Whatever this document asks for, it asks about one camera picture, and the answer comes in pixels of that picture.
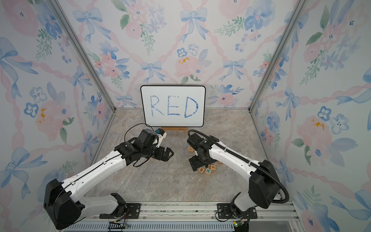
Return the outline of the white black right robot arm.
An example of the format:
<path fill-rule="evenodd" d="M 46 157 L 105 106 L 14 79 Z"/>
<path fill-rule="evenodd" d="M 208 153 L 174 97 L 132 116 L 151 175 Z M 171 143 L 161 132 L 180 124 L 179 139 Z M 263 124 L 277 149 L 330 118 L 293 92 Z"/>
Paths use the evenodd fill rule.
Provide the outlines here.
<path fill-rule="evenodd" d="M 267 209 L 281 189 L 281 182 L 274 166 L 268 161 L 262 162 L 243 156 L 226 147 L 217 138 L 202 138 L 197 133 L 189 134 L 187 143 L 196 155 L 190 159 L 192 165 L 201 166 L 220 161 L 240 174 L 248 183 L 245 193 L 237 194 L 230 203 L 231 211 L 244 213 L 253 207 Z"/>

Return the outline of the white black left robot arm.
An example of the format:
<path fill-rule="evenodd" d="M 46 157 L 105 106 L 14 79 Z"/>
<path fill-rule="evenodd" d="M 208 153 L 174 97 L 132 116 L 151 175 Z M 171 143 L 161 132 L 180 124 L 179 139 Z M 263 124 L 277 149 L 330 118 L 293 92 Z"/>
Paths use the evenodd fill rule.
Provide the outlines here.
<path fill-rule="evenodd" d="M 121 219 L 129 212 L 126 201 L 118 194 L 103 197 L 85 197 L 85 194 L 116 171 L 141 158 L 167 162 L 174 152 L 161 146 L 166 131 L 144 129 L 138 137 L 125 141 L 108 155 L 84 171 L 63 181 L 51 180 L 45 189 L 43 207 L 54 226 L 63 230 L 94 215 Z"/>

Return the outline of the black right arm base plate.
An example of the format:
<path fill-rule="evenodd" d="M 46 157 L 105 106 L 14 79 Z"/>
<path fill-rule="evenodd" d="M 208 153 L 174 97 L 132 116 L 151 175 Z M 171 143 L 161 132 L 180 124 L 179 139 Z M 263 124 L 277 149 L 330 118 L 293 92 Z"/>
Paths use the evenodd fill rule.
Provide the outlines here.
<path fill-rule="evenodd" d="M 257 219 L 257 211 L 254 207 L 242 212 L 237 207 L 227 203 L 216 204 L 217 210 L 215 217 L 220 221 L 226 221 L 229 219 L 244 220 L 244 219 Z"/>

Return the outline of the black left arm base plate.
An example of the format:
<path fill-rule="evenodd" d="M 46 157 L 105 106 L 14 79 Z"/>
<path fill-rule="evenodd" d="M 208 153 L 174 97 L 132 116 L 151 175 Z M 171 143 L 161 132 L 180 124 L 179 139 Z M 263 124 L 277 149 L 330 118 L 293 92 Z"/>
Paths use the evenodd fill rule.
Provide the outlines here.
<path fill-rule="evenodd" d="M 99 219 L 138 219 L 141 211 L 140 203 L 126 203 L 118 206 L 112 214 L 100 214 Z"/>

